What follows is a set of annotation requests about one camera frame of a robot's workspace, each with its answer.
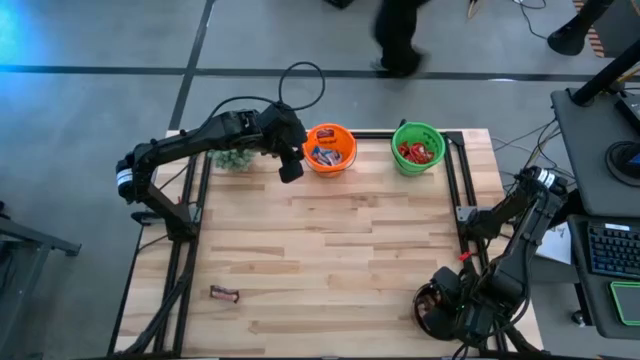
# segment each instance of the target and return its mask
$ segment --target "keyboard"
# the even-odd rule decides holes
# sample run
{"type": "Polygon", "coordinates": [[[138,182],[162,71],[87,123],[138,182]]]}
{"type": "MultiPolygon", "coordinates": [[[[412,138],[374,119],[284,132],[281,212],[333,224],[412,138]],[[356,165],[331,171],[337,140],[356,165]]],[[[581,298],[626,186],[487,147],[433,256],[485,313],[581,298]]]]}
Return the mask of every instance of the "keyboard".
{"type": "Polygon", "coordinates": [[[591,272],[640,279],[640,227],[589,222],[591,272]]]}

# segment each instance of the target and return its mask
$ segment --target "green bowl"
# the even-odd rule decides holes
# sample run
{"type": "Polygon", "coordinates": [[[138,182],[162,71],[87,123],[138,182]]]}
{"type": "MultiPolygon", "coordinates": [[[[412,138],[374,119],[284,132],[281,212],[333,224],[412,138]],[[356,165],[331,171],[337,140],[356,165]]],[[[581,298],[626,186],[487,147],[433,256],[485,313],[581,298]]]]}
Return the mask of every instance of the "green bowl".
{"type": "Polygon", "coordinates": [[[396,168],[402,175],[418,176],[442,160],[445,151],[444,138],[442,138],[438,130],[425,123],[407,122],[400,126],[393,134],[391,150],[395,158],[396,168]],[[420,165],[412,163],[402,157],[400,152],[398,152],[398,145],[405,141],[409,146],[416,142],[425,144],[428,150],[434,152],[435,157],[428,164],[420,165]]]}

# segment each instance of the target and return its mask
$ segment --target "green object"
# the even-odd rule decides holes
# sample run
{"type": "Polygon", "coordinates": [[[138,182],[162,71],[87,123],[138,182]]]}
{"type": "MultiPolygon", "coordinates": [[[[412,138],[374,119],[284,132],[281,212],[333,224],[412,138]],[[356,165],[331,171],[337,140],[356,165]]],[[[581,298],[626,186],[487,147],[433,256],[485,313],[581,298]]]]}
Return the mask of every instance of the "green object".
{"type": "Polygon", "coordinates": [[[396,130],[393,134],[393,138],[391,139],[391,150],[393,151],[393,157],[396,160],[396,168],[401,174],[406,176],[418,176],[428,168],[439,163],[444,156],[444,149],[444,139],[442,138],[442,135],[440,135],[438,130],[424,123],[404,123],[398,128],[398,130],[396,130]],[[417,142],[425,144],[427,146],[427,150],[433,151],[435,157],[431,162],[424,165],[412,163],[411,161],[403,158],[398,151],[398,146],[405,141],[409,147],[417,142]]]}
{"type": "Polygon", "coordinates": [[[249,171],[249,165],[256,153],[250,150],[213,151],[211,159],[214,166],[234,172],[249,171]]]}
{"type": "Polygon", "coordinates": [[[640,310],[638,310],[640,283],[614,281],[609,284],[609,287],[620,321],[627,326],[640,326],[640,310]]]}

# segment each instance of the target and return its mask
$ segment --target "desk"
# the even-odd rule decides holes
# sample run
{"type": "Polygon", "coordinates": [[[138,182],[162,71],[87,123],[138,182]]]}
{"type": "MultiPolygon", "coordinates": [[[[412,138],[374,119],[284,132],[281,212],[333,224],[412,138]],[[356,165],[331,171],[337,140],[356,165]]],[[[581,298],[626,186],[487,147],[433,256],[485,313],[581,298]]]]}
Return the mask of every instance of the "desk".
{"type": "MultiPolygon", "coordinates": [[[[580,214],[586,212],[592,216],[640,218],[640,189],[619,182],[609,173],[604,162],[606,150],[611,144],[617,141],[640,141],[638,133],[615,109],[614,104],[618,99],[618,96],[600,94],[592,104],[581,107],[571,101],[567,91],[551,94],[582,203],[581,206],[567,205],[567,208],[580,214]]],[[[571,194],[570,199],[574,196],[577,199],[577,194],[571,194]]],[[[640,339],[640,329],[620,324],[610,308],[607,286],[615,278],[589,273],[581,242],[586,240],[586,220],[584,217],[573,219],[569,225],[580,279],[576,289],[583,313],[591,316],[593,324],[604,337],[640,339]]]]}
{"type": "Polygon", "coordinates": [[[593,216],[640,218],[640,188],[619,182],[604,162],[611,144],[640,141],[638,133],[614,108],[618,99],[598,95],[593,104],[582,107],[571,101],[567,91],[551,94],[586,212],[593,216]]]}
{"type": "MultiPolygon", "coordinates": [[[[489,132],[463,135],[478,205],[493,206],[504,195],[489,132]]],[[[186,161],[160,167],[157,183],[186,161]]],[[[426,336],[409,315],[415,290],[439,267],[461,268],[444,162],[407,178],[394,169],[388,140],[358,140],[357,161],[338,178],[305,168],[302,178],[282,184],[279,167],[278,159],[257,157],[249,173],[212,170],[182,356],[453,354],[459,342],[426,336]],[[213,284],[239,289],[239,304],[209,298],[213,284]]],[[[180,195],[181,179],[165,188],[169,198],[180,195]]],[[[464,197],[461,182],[458,188],[464,197]]],[[[164,231],[145,228],[141,244],[164,231]]],[[[489,256],[505,245],[494,240],[489,256]]],[[[158,309],[170,249],[163,241],[137,256],[116,351],[158,309]]],[[[541,347],[532,307],[518,328],[541,347]]]]}

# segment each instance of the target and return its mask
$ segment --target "red candy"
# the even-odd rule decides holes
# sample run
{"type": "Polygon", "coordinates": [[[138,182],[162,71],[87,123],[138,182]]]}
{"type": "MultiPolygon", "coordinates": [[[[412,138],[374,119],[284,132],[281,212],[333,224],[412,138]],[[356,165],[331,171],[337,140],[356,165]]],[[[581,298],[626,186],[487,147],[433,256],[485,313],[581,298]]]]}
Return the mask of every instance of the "red candy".
{"type": "Polygon", "coordinates": [[[435,157],[433,151],[427,150],[423,143],[415,143],[409,147],[408,142],[405,141],[398,146],[398,152],[403,158],[420,165],[428,164],[435,157]]]}

